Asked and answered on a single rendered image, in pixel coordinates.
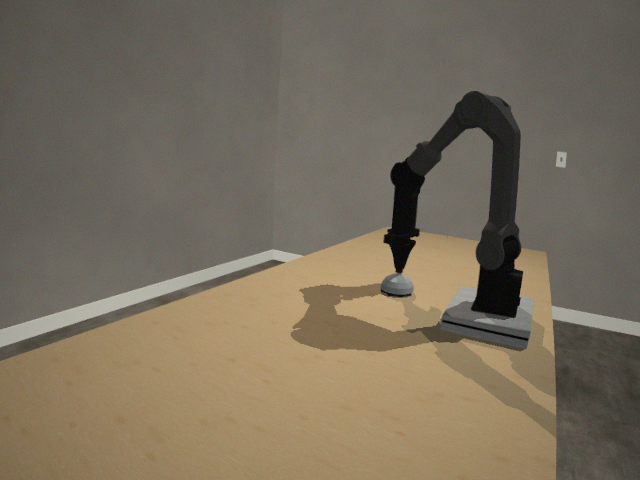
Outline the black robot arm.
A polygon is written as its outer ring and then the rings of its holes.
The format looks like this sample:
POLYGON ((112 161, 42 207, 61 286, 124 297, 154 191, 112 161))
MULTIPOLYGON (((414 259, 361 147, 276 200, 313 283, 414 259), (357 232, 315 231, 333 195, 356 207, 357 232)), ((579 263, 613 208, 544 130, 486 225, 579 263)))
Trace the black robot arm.
POLYGON ((418 143, 405 161, 392 168, 393 213, 417 214, 424 176, 441 160, 441 151, 464 130, 478 127, 493 140, 493 157, 489 219, 476 248, 480 272, 471 310, 515 318, 523 276, 523 271, 514 269, 521 253, 515 223, 521 133, 510 105, 478 91, 467 93, 431 141, 418 143))

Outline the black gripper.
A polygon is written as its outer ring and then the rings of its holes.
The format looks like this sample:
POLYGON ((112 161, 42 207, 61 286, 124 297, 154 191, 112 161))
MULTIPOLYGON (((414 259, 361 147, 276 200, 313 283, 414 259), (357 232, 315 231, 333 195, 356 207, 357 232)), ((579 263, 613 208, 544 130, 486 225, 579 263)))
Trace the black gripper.
POLYGON ((392 230, 388 229, 387 232, 390 232, 384 235, 384 243, 389 244, 393 254, 394 266, 397 269, 402 270, 405 268, 409 254, 416 244, 416 241, 410 238, 419 237, 420 229, 416 229, 415 225, 416 215, 393 213, 392 230), (415 233, 417 233, 416 236, 415 233))

